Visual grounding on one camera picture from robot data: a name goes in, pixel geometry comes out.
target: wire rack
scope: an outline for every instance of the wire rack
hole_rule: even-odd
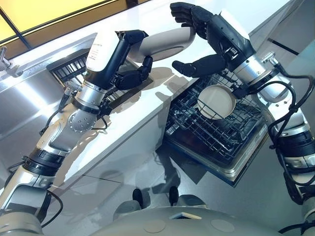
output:
[[[47,66],[49,72],[65,86],[67,81],[83,83],[83,73],[85,63],[89,54],[89,49],[81,49],[66,58],[60,59]]]
[[[189,131],[189,136],[198,138],[212,154],[220,156],[220,161],[231,162],[237,151],[248,140],[251,131],[261,121],[260,109],[247,97],[237,100],[232,114],[222,118],[211,107],[204,104],[215,113],[214,116],[222,118],[209,119],[200,113],[196,104],[199,94],[206,87],[214,84],[230,87],[235,83],[240,84],[240,81],[218,74],[200,78],[172,102],[166,135],[171,137],[178,129]]]

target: yellow wall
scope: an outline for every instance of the yellow wall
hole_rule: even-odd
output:
[[[0,6],[18,30],[25,31],[101,1],[102,0],[0,0]],[[0,28],[1,38],[3,38],[2,21],[0,21]]]
[[[14,31],[5,22],[4,18],[0,16],[0,41],[15,35]]]

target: cable connector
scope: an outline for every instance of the cable connector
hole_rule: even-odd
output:
[[[272,65],[278,64],[278,60],[275,59],[275,52],[269,52],[261,61],[262,63],[270,62]]]

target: dishwasher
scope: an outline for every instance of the dishwasher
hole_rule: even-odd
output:
[[[164,135],[180,155],[234,187],[267,138],[261,111],[250,96],[237,100],[234,111],[222,119],[206,118],[196,104],[208,86],[240,83],[226,73],[199,78],[171,102]]]

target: dishwasher rack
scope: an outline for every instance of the dishwasher rack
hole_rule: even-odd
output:
[[[234,111],[228,117],[209,119],[200,113],[196,104],[199,94],[207,86],[220,84],[230,87],[234,83],[240,84],[240,81],[218,74],[197,80],[172,102],[166,124],[166,136],[174,136],[178,129],[186,131],[185,134],[189,136],[187,139],[191,136],[198,138],[218,161],[230,163],[248,141],[251,131],[261,122],[260,109],[250,97],[246,97],[237,100]],[[209,109],[219,116],[211,107]]]

